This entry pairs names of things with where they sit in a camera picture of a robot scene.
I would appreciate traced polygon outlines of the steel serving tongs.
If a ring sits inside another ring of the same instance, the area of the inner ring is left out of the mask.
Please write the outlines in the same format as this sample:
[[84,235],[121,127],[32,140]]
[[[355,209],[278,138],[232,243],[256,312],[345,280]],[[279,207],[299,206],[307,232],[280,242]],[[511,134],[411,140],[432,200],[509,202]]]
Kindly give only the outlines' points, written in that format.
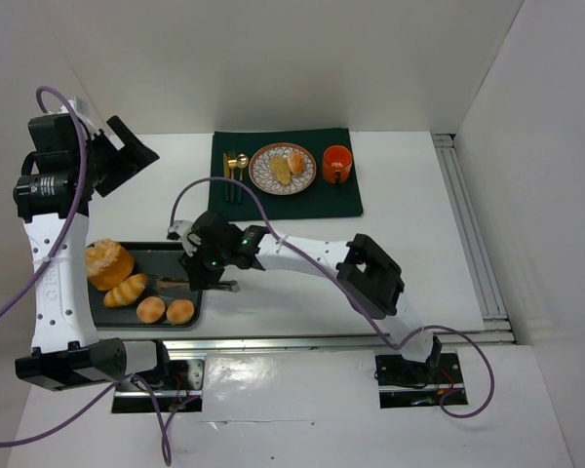
[[145,285],[156,291],[161,290],[187,290],[192,292],[203,291],[221,291],[228,293],[238,293],[240,291],[239,284],[232,281],[220,281],[213,284],[202,284],[197,282],[197,285],[192,285],[188,279],[176,279],[169,277],[160,277],[152,274],[142,274]]

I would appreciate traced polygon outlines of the striped long bread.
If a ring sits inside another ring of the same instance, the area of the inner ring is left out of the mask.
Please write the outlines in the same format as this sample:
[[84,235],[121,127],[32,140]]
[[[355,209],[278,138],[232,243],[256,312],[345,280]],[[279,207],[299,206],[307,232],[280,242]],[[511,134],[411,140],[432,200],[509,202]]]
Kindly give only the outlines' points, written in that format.
[[146,285],[147,277],[145,274],[130,276],[105,294],[103,305],[107,308],[119,308],[133,304],[142,295]]

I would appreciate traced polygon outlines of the seeded bread slice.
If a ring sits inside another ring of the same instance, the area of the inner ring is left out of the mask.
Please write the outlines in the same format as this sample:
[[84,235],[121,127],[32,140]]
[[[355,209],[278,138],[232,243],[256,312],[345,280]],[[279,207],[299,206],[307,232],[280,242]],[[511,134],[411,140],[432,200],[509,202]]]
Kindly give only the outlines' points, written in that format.
[[283,185],[288,185],[292,180],[292,173],[287,159],[282,156],[275,156],[269,159],[269,168],[274,178]]

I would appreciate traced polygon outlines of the sesame bun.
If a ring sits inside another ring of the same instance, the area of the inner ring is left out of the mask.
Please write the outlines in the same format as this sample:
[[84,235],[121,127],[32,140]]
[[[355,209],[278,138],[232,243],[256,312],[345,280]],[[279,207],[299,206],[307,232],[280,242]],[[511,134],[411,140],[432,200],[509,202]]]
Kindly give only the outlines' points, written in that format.
[[297,176],[303,173],[305,168],[305,161],[303,154],[297,150],[293,150],[288,155],[288,166],[293,175]]

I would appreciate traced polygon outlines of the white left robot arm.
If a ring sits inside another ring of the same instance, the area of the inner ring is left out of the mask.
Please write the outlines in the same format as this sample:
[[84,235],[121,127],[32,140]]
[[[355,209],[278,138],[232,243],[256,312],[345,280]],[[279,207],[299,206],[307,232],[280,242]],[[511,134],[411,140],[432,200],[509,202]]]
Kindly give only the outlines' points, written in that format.
[[50,391],[131,375],[152,383],[169,371],[161,340],[101,340],[94,324],[85,260],[89,202],[159,158],[119,117],[107,124],[122,148],[67,113],[31,119],[35,149],[24,159],[13,191],[32,251],[36,299],[31,353],[16,359],[16,375]]

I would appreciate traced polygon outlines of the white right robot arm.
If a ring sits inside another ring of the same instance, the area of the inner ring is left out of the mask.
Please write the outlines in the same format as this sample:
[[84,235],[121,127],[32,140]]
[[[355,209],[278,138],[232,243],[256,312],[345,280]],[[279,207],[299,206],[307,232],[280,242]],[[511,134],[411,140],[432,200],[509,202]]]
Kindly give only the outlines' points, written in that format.
[[401,354],[408,371],[432,375],[438,369],[440,340],[407,307],[398,306],[405,292],[402,269],[368,235],[357,234],[351,241],[304,239],[278,233],[268,224],[241,229],[219,214],[205,212],[195,221],[173,221],[167,238],[183,248],[179,264],[193,291],[237,291],[235,283],[222,280],[228,266],[323,277],[373,327],[386,323],[390,346]]

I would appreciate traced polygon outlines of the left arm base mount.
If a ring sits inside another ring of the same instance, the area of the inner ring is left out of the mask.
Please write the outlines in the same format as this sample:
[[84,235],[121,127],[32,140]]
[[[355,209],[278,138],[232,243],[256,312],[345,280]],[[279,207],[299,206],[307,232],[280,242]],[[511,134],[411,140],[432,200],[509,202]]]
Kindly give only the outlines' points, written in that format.
[[[205,367],[204,355],[171,359],[168,374],[148,381],[161,413],[202,411]],[[142,414],[153,411],[154,405],[146,386],[135,378],[121,383],[113,394],[113,414]]]

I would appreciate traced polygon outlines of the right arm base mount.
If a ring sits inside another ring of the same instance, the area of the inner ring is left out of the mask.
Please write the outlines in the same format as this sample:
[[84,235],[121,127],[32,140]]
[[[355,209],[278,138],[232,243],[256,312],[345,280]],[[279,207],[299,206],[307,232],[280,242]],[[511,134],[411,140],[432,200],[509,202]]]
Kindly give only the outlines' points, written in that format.
[[376,355],[373,377],[383,410],[437,407],[443,397],[447,407],[468,404],[455,352],[443,353],[437,369],[431,373],[408,365],[400,355]]

